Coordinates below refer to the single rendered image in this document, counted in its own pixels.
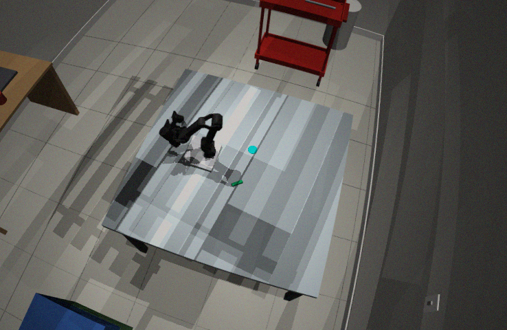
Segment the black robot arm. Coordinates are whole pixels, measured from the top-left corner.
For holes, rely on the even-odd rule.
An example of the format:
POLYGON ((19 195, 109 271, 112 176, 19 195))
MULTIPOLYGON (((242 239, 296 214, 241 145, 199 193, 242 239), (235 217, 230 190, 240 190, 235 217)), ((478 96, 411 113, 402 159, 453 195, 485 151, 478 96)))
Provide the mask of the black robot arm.
POLYGON ((190 137, 195 134, 200 129, 208 129, 208 133, 206 137, 201 138, 201 150, 204 151, 204 157, 214 158, 216 149, 214 147, 214 136, 217 131, 223 126, 223 117, 219 113, 211 113, 205 117, 199 117, 197 121, 192 123, 188 128, 186 126, 180 127, 178 129, 174 129, 172 131, 170 128, 163 127, 160 129, 159 134, 165 139, 168 140, 171 145, 174 147, 178 147, 181 144, 184 144, 189 141, 190 137), (212 118, 212 125, 208 126, 205 124, 205 121, 212 118), (179 132, 177 134, 177 132, 179 132))

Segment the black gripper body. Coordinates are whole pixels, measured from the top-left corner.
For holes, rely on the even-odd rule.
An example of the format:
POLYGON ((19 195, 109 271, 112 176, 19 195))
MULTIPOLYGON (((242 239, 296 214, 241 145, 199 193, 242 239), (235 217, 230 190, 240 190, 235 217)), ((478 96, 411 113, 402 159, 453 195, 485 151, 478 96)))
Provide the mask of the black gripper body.
POLYGON ((183 119, 184 119, 184 117, 183 117, 183 116, 178 115, 178 114, 174 114, 174 115, 173 115, 173 117, 172 117, 172 121, 173 121, 173 122, 172 122, 171 124, 169 124, 169 125, 167 126, 167 128, 170 128, 172 131, 174 131, 174 129, 177 129, 177 127, 178 127, 178 126, 176 125, 176 123, 177 123, 177 122, 178 122, 178 123, 181 123, 181 122, 183 121, 183 119))

